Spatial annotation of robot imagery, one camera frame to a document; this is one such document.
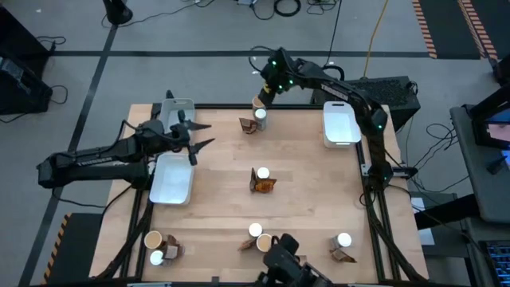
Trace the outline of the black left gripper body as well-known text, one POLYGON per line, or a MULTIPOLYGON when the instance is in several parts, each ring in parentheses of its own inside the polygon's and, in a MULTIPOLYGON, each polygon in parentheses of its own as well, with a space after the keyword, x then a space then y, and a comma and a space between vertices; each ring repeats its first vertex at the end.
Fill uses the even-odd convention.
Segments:
POLYGON ((178 123, 170 126, 170 131, 166 132, 161 120, 155 119, 155 138, 156 143, 153 148, 153 154, 158 155, 167 151, 179 153, 183 148, 188 150, 188 159, 191 166, 198 164, 196 151, 190 143, 189 124, 183 110, 177 111, 178 123))

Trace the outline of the backlit keyboard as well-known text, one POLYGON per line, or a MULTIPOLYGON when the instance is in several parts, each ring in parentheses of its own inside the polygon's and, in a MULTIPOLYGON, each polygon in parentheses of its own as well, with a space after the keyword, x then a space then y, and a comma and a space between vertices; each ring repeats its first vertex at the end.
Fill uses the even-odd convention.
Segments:
POLYGON ((496 287, 510 287, 510 240, 481 241, 488 269, 496 287))

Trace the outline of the small black desk object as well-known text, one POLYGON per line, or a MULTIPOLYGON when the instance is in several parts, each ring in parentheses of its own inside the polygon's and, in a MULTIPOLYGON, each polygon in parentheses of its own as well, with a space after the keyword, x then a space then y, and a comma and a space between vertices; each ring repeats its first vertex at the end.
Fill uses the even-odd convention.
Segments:
POLYGON ((496 175, 503 168, 503 165, 506 163, 506 159, 506 155, 501 156, 499 159, 495 159, 486 167, 486 170, 491 175, 496 175))

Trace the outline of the brown-lidded cardboard spice tube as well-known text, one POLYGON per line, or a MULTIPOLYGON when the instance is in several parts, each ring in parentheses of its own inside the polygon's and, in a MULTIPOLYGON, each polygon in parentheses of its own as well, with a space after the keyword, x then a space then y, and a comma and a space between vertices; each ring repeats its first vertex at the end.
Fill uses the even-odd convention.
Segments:
POLYGON ((252 99, 253 116, 267 116, 266 107, 261 103, 257 96, 252 99))
POLYGON ((143 243, 148 249, 156 250, 163 244, 163 236, 157 230, 149 231, 145 235, 143 243))
POLYGON ((256 247, 263 253, 266 253, 272 247, 272 235, 261 234, 256 240, 256 247))

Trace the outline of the white plastic bin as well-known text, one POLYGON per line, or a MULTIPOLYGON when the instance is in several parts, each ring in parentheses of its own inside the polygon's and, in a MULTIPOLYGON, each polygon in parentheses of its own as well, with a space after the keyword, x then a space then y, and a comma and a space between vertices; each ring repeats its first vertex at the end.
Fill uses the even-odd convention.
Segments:
POLYGON ((149 199, 153 203, 187 205, 190 201, 194 167, 187 155, 164 153, 156 161, 149 199))
POLYGON ((342 101, 324 103, 323 136, 327 148, 350 147, 361 140, 352 106, 342 101))

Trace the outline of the white paper sheet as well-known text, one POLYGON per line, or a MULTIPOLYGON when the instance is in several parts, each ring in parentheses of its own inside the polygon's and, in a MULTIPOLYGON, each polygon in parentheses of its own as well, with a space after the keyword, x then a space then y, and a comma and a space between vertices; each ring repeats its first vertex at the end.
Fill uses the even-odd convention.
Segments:
MULTIPOLYGON (((424 204, 422 198, 412 197, 411 205, 413 207, 414 213, 424 211, 424 209, 425 209, 425 204, 424 204)), ((423 246, 434 246, 435 245, 434 236, 433 236, 432 230, 430 228, 424 229, 424 230, 419 230, 418 233, 419 233, 421 244, 423 246)))

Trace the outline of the black computer case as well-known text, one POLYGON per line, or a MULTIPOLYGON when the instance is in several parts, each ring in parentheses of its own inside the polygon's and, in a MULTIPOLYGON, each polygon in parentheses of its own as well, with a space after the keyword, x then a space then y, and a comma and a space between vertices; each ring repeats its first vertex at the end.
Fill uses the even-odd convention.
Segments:
POLYGON ((408 76, 381 77, 347 81, 360 88, 381 105, 390 108, 394 130, 398 131, 420 109, 418 85, 408 76))

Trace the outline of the black device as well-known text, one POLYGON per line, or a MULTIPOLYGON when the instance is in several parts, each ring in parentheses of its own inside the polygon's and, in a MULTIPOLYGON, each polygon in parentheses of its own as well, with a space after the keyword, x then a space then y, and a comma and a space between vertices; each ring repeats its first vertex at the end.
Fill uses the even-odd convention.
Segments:
POLYGON ((272 236, 269 251, 263 257, 268 267, 253 287, 333 287, 330 279, 296 256, 299 243, 290 234, 272 236))

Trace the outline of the grey desk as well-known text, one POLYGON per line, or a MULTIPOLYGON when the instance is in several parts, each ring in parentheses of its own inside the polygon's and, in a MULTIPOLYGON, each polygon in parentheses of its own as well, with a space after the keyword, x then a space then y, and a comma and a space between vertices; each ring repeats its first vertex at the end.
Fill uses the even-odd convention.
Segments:
POLYGON ((502 151, 476 144, 471 119, 464 108, 449 110, 481 217, 486 222, 510 224, 510 167, 491 174, 487 167, 502 151))

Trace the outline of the black speaker box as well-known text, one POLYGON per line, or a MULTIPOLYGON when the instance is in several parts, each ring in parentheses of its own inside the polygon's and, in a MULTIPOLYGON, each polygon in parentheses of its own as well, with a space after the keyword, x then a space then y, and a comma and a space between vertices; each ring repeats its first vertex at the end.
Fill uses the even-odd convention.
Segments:
POLYGON ((0 115, 46 112, 53 90, 32 70, 0 56, 0 115))

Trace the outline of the orange spice packet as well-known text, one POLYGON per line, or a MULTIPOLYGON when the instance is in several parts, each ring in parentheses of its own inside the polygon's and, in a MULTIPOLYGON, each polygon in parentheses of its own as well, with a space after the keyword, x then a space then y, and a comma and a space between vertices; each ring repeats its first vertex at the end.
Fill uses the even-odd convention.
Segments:
POLYGON ((260 193, 272 192, 276 182, 276 179, 257 179, 255 182, 254 190, 260 193))

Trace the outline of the black mat striped edge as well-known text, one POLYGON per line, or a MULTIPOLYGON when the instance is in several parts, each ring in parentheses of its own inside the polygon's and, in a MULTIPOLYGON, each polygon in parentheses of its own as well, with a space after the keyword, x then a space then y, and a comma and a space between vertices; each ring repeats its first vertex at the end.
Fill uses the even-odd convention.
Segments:
POLYGON ((100 223, 100 214, 70 213, 63 217, 43 273, 43 285, 88 280, 100 223))
POLYGON ((510 55, 510 0, 457 0, 481 57, 510 55))
POLYGON ((458 0, 412 0, 412 5, 431 58, 481 57, 458 0))

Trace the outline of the light grey plastic bin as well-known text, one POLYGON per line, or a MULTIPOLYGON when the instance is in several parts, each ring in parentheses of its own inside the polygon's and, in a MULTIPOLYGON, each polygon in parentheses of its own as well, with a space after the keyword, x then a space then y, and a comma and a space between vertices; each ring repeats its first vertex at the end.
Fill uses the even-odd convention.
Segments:
POLYGON ((185 119, 195 121, 195 106, 192 99, 175 98, 166 99, 162 102, 159 120, 163 124, 163 134, 170 133, 170 126, 179 123, 179 111, 183 110, 185 119))

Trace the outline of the black monitor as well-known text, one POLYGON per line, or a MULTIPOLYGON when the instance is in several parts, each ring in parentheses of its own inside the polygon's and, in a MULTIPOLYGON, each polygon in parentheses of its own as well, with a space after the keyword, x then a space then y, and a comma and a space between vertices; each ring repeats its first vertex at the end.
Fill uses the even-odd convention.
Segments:
POLYGON ((510 84, 465 108, 478 145, 510 150, 510 84))

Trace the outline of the black beam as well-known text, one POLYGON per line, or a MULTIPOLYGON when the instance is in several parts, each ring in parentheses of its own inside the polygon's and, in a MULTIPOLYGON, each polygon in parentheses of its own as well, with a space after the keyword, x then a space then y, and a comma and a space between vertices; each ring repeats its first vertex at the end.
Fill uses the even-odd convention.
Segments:
POLYGON ((423 230, 479 216, 480 210, 475 195, 466 195, 453 201, 421 210, 414 215, 414 219, 417 228, 423 230))

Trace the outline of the black cabinet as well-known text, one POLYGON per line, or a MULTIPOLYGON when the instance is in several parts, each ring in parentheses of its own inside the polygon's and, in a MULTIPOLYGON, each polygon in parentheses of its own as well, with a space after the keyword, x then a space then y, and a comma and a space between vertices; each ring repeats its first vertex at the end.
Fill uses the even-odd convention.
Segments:
POLYGON ((1 4, 0 53, 21 60, 36 60, 51 55, 51 52, 1 4))

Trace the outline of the tan square spice packet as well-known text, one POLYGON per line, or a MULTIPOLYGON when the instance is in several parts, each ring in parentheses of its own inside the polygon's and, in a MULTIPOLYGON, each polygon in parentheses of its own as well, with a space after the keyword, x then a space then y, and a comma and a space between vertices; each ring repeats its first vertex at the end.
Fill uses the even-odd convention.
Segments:
POLYGON ((177 246, 168 245, 163 251, 163 263, 162 265, 170 265, 173 260, 179 255, 179 248, 177 246))

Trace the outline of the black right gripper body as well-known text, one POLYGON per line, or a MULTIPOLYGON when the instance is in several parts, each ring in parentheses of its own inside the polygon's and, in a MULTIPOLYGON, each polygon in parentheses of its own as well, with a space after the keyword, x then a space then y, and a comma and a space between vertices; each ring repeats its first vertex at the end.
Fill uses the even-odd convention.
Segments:
POLYGON ((268 60, 268 63, 261 70, 264 79, 263 87, 267 87, 275 94, 287 92, 293 84, 286 64, 278 63, 275 60, 268 60))

